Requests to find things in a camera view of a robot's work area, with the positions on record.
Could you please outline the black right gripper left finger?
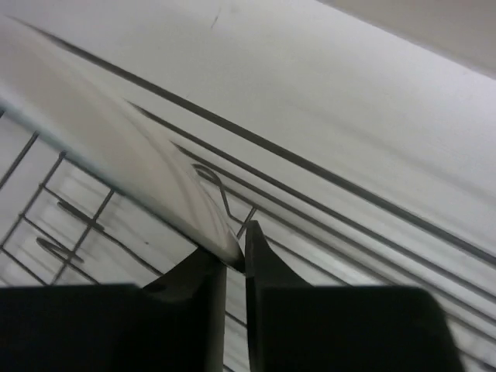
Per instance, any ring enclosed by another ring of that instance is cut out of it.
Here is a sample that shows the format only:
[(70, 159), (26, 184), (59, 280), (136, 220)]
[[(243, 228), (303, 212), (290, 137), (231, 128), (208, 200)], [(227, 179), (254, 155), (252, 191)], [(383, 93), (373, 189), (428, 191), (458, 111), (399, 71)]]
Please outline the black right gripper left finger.
[(3, 371), (220, 371), (226, 266), (196, 250), (150, 284), (1, 291)]

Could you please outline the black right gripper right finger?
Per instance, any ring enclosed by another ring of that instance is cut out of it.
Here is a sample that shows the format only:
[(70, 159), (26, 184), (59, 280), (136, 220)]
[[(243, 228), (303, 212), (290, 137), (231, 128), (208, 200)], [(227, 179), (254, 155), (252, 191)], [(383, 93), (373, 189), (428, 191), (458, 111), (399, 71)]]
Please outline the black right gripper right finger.
[(253, 371), (462, 371), (446, 315), (409, 286), (314, 286), (246, 228), (246, 317)]

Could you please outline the dark wire dish rack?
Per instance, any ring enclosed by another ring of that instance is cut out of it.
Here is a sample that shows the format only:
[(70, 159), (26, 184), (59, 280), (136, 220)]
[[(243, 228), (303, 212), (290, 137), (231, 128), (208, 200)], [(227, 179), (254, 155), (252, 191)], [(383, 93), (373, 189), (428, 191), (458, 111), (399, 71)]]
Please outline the dark wire dish rack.
[(492, 77), (331, 9), (1, 11), (214, 164), (302, 260), (432, 290), (467, 367), (495, 369)]

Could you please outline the white plate orange sunburst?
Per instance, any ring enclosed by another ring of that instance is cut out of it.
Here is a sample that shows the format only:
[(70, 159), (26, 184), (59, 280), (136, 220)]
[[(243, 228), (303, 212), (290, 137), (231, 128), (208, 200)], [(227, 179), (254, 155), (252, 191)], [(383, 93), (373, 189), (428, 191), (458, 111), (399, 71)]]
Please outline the white plate orange sunburst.
[(244, 256), (191, 163), (126, 101), (28, 26), (1, 19), (1, 105), (128, 198), (238, 271)]

